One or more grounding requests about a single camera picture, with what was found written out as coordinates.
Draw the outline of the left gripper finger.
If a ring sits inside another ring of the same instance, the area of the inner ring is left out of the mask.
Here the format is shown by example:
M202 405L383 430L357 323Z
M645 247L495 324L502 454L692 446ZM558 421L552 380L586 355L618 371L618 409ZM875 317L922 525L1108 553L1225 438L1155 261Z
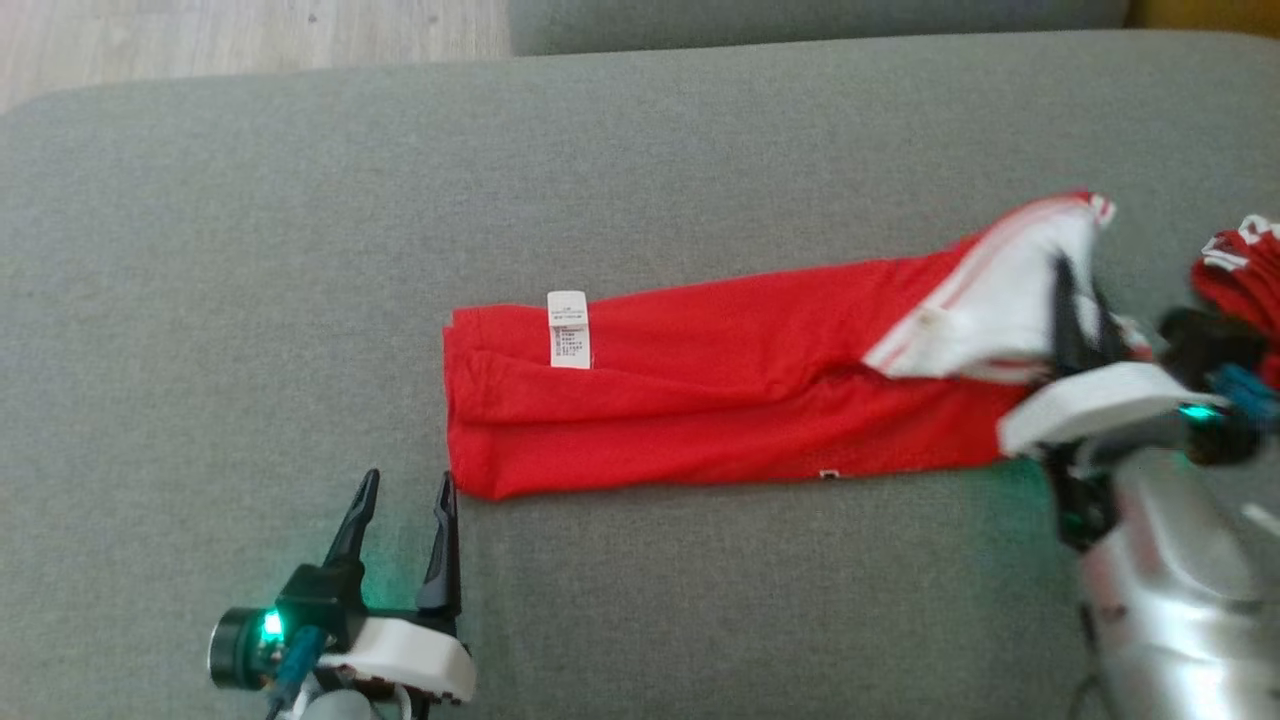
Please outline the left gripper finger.
M325 570L346 570L364 566L365 534L374 519L381 483L379 469L369 469L358 483L355 496L340 520L338 530L321 564Z
M458 503L454 477L445 471L431 509L436 533L422 584L417 610L429 618L457 618L461 614L461 561Z

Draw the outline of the red and white garment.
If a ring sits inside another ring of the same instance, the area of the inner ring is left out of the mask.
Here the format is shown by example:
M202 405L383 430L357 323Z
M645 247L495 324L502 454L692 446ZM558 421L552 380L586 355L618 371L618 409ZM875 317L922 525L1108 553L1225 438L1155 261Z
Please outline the red and white garment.
M1266 338L1258 374L1280 393L1280 222L1249 214L1238 228L1212 236L1190 269L1190 282L1217 310Z

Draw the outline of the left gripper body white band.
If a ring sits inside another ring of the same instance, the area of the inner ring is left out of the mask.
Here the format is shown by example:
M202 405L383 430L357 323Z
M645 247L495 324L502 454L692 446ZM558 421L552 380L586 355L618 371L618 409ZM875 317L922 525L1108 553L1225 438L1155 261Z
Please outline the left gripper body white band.
M454 635L410 615L375 612L343 652L343 674L355 682L401 685L433 700L466 705L477 689L474 656Z

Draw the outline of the red garment with white sleeve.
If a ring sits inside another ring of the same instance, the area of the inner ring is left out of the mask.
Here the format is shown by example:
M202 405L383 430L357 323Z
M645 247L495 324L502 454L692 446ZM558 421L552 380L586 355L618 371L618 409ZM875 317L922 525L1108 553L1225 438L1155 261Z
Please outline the red garment with white sleeve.
M1002 459L1000 419L1047 378L1066 260L1093 323L1115 204L1038 199L934 252L548 306L443 329L460 491L499 501L650 483L879 477Z

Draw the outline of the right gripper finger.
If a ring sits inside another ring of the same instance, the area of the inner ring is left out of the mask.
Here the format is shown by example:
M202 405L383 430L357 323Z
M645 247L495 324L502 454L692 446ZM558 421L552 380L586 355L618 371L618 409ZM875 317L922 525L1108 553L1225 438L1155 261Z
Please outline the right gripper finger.
M1111 313L1105 296L1094 292L1094 343L1087 354L1085 368L1098 369L1129 360L1129 345L1121 324Z
M1073 264L1057 255L1052 295L1051 360L1055 373L1083 373L1089 365L1089 345L1079 323Z

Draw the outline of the grey fabric sofa seat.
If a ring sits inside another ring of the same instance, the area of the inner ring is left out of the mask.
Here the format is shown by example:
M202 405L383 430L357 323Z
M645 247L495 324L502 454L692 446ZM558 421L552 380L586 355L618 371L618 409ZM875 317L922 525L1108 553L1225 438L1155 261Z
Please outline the grey fabric sofa seat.
M262 720L209 635L323 559L412 603L454 307L927 252L1116 202L1152 327L1280 217L1280 41L858 38L119 85L0 117L0 720ZM476 698L431 720L1064 720L1038 471L460 502Z

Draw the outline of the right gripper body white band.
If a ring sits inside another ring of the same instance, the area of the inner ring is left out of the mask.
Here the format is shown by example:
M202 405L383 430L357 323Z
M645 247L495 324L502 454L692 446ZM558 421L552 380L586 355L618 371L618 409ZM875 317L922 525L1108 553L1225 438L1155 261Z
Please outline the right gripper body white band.
M1148 421L1185 405L1213 405L1213 396L1187 388L1153 363L1115 363L1052 380L997 423L998 450L1028 455Z

